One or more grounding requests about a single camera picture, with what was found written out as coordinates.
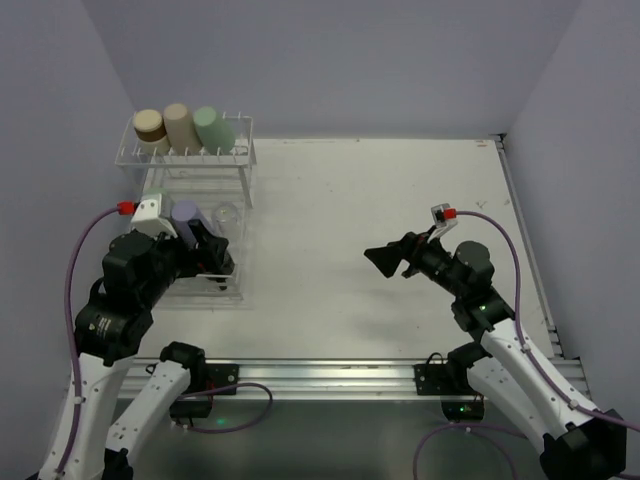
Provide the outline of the black mug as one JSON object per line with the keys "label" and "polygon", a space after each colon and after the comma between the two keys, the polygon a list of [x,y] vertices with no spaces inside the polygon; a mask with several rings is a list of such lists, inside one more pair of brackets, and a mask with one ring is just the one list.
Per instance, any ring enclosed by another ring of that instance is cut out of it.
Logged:
{"label": "black mug", "polygon": [[207,250],[197,251],[198,266],[200,274],[209,281],[217,283],[221,291],[228,289],[229,277],[235,270],[235,262],[227,250],[210,252]]}

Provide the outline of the clear faceted glass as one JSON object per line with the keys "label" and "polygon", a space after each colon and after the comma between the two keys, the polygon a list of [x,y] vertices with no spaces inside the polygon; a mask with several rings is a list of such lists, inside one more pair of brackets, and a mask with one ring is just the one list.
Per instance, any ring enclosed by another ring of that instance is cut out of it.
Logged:
{"label": "clear faceted glass", "polygon": [[213,210],[212,220],[231,243],[241,239],[242,213],[236,204],[232,202],[219,203]]}

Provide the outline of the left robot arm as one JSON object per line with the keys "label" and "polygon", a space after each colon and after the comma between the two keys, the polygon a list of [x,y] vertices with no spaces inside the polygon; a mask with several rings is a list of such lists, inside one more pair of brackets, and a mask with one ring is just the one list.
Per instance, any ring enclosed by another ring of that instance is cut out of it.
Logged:
{"label": "left robot arm", "polygon": [[103,275],[75,320],[72,376],[57,432],[37,473],[39,479],[130,479],[152,431],[188,389],[207,384],[205,354],[172,342],[156,370],[118,419],[112,417],[121,386],[153,323],[152,310],[180,278],[233,270],[228,241],[199,220],[179,237],[149,237],[133,230],[114,239],[102,261]]}

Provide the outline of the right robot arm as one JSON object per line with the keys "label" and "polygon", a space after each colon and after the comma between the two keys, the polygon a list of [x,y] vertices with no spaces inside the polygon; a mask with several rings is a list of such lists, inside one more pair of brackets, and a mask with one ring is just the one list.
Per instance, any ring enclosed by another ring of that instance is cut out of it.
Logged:
{"label": "right robot arm", "polygon": [[488,249],[475,241],[448,253],[427,233],[364,252],[387,278],[422,274],[453,295],[451,310],[472,340],[448,355],[455,376],[497,406],[533,445],[549,479],[610,479],[626,468],[627,431],[573,387],[517,327],[492,285]]}

